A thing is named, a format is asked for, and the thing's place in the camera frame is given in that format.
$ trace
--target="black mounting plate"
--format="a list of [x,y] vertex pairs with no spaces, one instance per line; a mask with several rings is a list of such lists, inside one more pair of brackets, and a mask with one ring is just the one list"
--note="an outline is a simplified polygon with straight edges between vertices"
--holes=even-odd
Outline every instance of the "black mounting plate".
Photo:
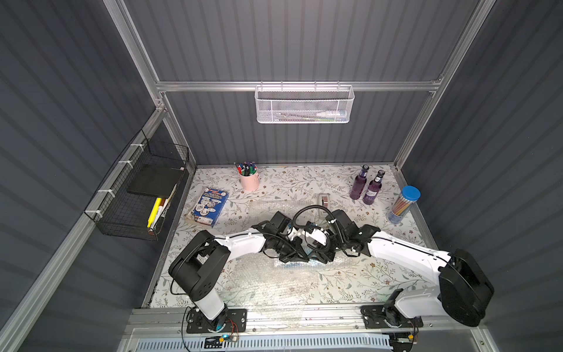
[[203,313],[201,311],[195,311],[195,309],[193,309],[188,313],[186,317],[186,333],[221,332],[230,334],[233,325],[231,324],[231,322],[229,322],[229,319],[236,324],[234,331],[236,331],[236,328],[238,327],[239,332],[244,332],[246,330],[247,312],[248,311],[246,309],[229,309],[227,311],[227,321],[225,322],[223,329],[221,329],[220,331],[213,331],[212,327],[207,322],[207,319],[203,316]]
[[[383,305],[385,303],[375,303],[370,305],[365,305],[360,307],[360,312],[362,320],[366,329],[389,329],[393,328],[385,322],[385,314],[383,313]],[[422,323],[421,317],[415,317],[411,319],[415,326],[421,328],[424,324]],[[409,322],[403,323],[400,328],[412,328]]]

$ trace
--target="black notebook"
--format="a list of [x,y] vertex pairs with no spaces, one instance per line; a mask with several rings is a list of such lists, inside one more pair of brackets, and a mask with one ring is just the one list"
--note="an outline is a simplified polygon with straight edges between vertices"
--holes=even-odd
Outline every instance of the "black notebook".
[[168,198],[184,171],[145,164],[127,188],[129,193]]

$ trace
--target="book cover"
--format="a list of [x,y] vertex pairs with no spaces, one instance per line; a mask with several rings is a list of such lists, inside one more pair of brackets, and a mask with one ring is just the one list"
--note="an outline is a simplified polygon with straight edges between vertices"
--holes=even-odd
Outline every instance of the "book cover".
[[213,227],[228,197],[223,190],[206,187],[192,210],[194,221]]

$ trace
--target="gray corrugated wall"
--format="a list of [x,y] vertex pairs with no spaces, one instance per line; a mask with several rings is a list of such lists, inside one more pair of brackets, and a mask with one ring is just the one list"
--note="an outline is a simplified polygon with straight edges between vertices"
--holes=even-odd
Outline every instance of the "gray corrugated wall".
[[[2,326],[154,105],[101,1],[0,2],[0,63]],[[93,310],[133,307],[146,288],[137,276],[150,275],[158,245],[94,233],[55,293],[65,298],[50,303],[29,339],[60,350],[70,325],[92,329],[81,319],[98,319]],[[72,324],[55,330],[52,317]],[[100,343],[122,332],[123,317],[97,323],[110,327],[95,334]]]
[[426,81],[475,0],[127,0],[161,81]]
[[496,292],[502,351],[555,350],[563,328],[563,2],[497,0],[403,172],[441,249]]
[[346,124],[262,124],[254,93],[173,92],[198,164],[392,162],[426,92],[358,92]]
[[[425,81],[476,0],[126,4],[161,81]],[[282,126],[256,122],[250,93],[169,93],[199,165],[390,162],[425,97],[357,92],[348,124]]]

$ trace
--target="white wire mesh basket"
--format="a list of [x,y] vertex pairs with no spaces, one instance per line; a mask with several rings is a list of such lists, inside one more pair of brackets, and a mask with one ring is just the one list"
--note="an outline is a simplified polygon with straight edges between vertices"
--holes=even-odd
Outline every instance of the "white wire mesh basket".
[[260,123],[347,123],[352,86],[269,84],[256,86],[256,119]]

